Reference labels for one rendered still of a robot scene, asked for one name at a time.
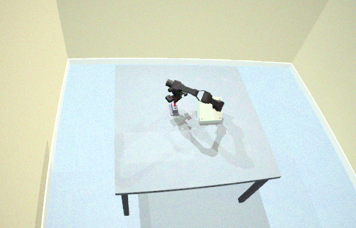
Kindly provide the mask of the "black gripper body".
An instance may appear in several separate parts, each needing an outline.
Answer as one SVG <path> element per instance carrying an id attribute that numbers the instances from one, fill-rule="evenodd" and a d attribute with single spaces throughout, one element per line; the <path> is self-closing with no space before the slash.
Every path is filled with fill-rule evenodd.
<path id="1" fill-rule="evenodd" d="M 183 92 L 183 91 L 181 91 L 181 92 L 175 92 L 175 91 L 174 91 L 174 94 L 173 94 L 173 95 L 167 95 L 167 96 L 165 97 L 165 99 L 170 103 L 170 102 L 176 100 L 176 98 L 182 97 L 183 94 L 184 94 L 184 96 L 187 96 L 187 95 L 188 95 L 187 92 Z"/>

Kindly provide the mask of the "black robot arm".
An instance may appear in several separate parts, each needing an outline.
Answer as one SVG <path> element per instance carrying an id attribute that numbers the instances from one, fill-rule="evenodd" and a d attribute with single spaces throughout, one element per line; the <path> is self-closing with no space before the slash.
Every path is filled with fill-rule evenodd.
<path id="1" fill-rule="evenodd" d="M 199 100 L 199 101 L 200 101 L 200 102 L 203 102 L 203 103 L 205 103 L 205 104 L 206 104 L 206 103 L 207 103 L 207 104 L 211 103 L 213 109 L 215 109 L 216 111 L 220 111 L 220 112 L 221 112 L 222 107 L 223 107 L 223 105 L 224 105 L 224 102 L 223 102 L 223 101 L 213 99 L 213 95 L 211 95 L 210 92 L 207 92 L 207 91 L 205 91 L 205 90 L 192 89 L 192 88 L 190 88 L 190 87 L 185 86 L 184 84 L 182 84 L 182 83 L 181 83 L 180 81 L 178 81 L 178 80 L 172 81 L 172 80 L 168 79 L 168 80 L 166 81 L 166 85 L 165 85 L 165 86 L 168 86 L 168 87 L 169 87 L 168 92 L 172 92 L 172 94 L 174 94 L 174 91 L 175 91 L 175 92 L 181 92 L 181 91 L 183 91 L 183 92 L 187 92 L 187 93 L 189 93 L 189 94 L 195 96 L 198 100 L 199 100 L 199 98 L 197 97 L 198 93 L 199 93 L 200 91 L 204 91 L 204 94 L 203 94 L 203 96 L 202 96 L 202 98 L 201 98 L 201 101 L 200 101 L 200 100 Z"/>

